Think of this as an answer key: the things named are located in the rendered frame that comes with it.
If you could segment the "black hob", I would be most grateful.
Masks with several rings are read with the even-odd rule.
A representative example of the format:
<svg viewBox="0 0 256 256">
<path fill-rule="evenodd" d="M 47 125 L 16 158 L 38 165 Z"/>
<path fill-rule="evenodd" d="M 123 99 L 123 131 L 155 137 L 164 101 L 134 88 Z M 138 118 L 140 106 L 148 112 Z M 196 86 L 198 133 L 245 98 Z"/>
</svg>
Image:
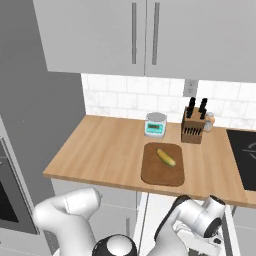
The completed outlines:
<svg viewBox="0 0 256 256">
<path fill-rule="evenodd" d="M 256 191 L 256 132 L 226 130 L 245 190 Z"/>
</svg>

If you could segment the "grey wall outlet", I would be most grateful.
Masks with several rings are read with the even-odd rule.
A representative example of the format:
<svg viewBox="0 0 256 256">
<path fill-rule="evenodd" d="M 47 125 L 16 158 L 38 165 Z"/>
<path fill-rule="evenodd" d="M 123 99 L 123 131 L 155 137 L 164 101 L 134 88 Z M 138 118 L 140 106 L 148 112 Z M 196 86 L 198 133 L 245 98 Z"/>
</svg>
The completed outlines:
<svg viewBox="0 0 256 256">
<path fill-rule="evenodd" d="M 184 97 L 195 97 L 197 94 L 198 80 L 186 79 L 184 83 Z"/>
</svg>

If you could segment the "brown wooden cutting board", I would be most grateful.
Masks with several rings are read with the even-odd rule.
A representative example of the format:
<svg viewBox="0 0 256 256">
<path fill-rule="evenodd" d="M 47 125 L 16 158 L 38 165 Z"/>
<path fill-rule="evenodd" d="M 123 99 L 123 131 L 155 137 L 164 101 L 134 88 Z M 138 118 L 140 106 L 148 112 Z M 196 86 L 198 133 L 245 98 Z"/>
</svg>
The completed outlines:
<svg viewBox="0 0 256 256">
<path fill-rule="evenodd" d="M 157 150 L 163 150 L 174 161 L 169 166 L 157 155 Z M 150 142 L 144 146 L 141 179 L 151 185 L 181 186 L 185 181 L 182 149 L 176 144 Z"/>
</svg>

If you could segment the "green yellow cucumber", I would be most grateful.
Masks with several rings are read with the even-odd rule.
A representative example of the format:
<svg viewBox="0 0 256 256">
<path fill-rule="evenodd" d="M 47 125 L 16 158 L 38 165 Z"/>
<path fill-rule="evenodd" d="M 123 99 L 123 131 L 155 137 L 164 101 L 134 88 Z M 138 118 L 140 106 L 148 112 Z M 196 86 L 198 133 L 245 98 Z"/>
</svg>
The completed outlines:
<svg viewBox="0 0 256 256">
<path fill-rule="evenodd" d="M 176 165 L 176 162 L 162 149 L 157 148 L 156 153 L 158 157 L 168 166 L 174 167 Z"/>
</svg>

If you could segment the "glass jar with orange lid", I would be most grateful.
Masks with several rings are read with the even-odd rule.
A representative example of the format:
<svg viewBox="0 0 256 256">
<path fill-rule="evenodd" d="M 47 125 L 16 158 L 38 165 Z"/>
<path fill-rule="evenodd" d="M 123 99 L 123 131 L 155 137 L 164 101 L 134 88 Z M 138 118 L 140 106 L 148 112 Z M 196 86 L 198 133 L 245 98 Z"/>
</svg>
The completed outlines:
<svg viewBox="0 0 256 256">
<path fill-rule="evenodd" d="M 205 116 L 205 126 L 204 126 L 204 131 L 205 132 L 211 132 L 213 129 L 213 124 L 215 122 L 214 114 L 212 112 L 207 112 Z"/>
</svg>

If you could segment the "white base cupboard door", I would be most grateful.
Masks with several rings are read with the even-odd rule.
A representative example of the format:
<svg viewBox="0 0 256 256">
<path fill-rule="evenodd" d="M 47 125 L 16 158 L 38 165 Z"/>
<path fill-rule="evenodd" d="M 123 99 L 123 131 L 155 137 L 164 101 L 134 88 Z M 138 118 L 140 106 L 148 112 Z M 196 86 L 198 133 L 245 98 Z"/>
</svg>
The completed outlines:
<svg viewBox="0 0 256 256">
<path fill-rule="evenodd" d="M 182 240 L 173 230 L 171 217 L 160 228 L 157 238 L 155 233 L 171 209 L 174 197 L 148 194 L 138 240 L 139 256 L 188 256 Z"/>
</svg>

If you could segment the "teal white kitchen scale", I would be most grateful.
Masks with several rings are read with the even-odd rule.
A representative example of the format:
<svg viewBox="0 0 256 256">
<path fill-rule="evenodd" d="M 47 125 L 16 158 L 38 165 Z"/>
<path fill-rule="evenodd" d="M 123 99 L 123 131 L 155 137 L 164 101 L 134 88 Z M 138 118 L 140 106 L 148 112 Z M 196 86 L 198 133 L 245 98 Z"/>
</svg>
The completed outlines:
<svg viewBox="0 0 256 256">
<path fill-rule="evenodd" d="M 144 125 L 144 135 L 163 138 L 166 131 L 167 116 L 160 112 L 148 113 Z"/>
</svg>

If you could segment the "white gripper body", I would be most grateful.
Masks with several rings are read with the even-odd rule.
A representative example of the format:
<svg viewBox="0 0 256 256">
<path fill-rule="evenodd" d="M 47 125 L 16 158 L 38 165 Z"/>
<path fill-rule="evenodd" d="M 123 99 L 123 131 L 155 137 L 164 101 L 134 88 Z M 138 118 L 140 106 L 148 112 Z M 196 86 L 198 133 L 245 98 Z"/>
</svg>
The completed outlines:
<svg viewBox="0 0 256 256">
<path fill-rule="evenodd" d="M 222 250 L 222 239 L 218 236 L 200 238 L 195 237 L 193 234 L 188 234 L 183 235 L 182 240 L 188 248 L 206 254 L 207 256 L 219 256 Z"/>
</svg>

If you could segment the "grey wall cupboard door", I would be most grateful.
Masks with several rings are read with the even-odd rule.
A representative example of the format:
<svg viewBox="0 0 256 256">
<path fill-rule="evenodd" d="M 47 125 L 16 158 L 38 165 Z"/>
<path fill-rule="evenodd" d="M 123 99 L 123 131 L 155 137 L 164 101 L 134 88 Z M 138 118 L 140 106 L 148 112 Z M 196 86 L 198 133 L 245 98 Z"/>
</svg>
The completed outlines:
<svg viewBox="0 0 256 256">
<path fill-rule="evenodd" d="M 146 76 L 256 83 L 256 0 L 147 0 L 146 10 Z"/>
<path fill-rule="evenodd" d="M 132 64 L 132 3 L 137 4 Z M 142 76 L 146 0 L 33 0 L 47 69 Z"/>
</svg>

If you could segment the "grey built-in oven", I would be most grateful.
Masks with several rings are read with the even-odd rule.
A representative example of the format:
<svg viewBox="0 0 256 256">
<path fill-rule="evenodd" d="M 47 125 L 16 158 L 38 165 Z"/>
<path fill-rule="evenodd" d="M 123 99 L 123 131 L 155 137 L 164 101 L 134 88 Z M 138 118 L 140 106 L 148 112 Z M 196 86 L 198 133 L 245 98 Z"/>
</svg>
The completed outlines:
<svg viewBox="0 0 256 256">
<path fill-rule="evenodd" d="M 15 154 L 0 116 L 0 228 L 37 235 Z"/>
</svg>

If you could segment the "wooden knife block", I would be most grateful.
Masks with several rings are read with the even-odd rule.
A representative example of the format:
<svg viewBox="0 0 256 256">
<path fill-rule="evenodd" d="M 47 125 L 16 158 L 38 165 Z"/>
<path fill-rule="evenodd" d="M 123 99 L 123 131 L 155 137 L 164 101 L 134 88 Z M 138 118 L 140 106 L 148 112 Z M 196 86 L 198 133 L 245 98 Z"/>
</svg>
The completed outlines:
<svg viewBox="0 0 256 256">
<path fill-rule="evenodd" d="M 200 144 L 205 124 L 206 120 L 201 119 L 201 113 L 197 107 L 193 109 L 191 115 L 188 114 L 188 107 L 186 107 L 181 123 L 181 141 L 183 143 Z"/>
</svg>

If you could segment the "grey base cupboard door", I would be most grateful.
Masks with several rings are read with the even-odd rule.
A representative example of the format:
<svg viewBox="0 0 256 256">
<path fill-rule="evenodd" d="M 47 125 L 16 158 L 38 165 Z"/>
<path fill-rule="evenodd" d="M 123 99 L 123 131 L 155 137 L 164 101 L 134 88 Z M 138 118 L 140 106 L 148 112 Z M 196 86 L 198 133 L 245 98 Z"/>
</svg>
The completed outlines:
<svg viewBox="0 0 256 256">
<path fill-rule="evenodd" d="M 134 236 L 138 213 L 137 192 L 58 179 L 52 179 L 52 185 L 56 195 L 83 188 L 94 188 L 100 193 L 100 208 L 90 218 L 96 240 L 113 234 L 126 235 L 126 218 L 130 218 L 130 238 Z"/>
<path fill-rule="evenodd" d="M 256 256 L 256 209 L 229 206 L 228 233 L 232 256 Z"/>
</svg>

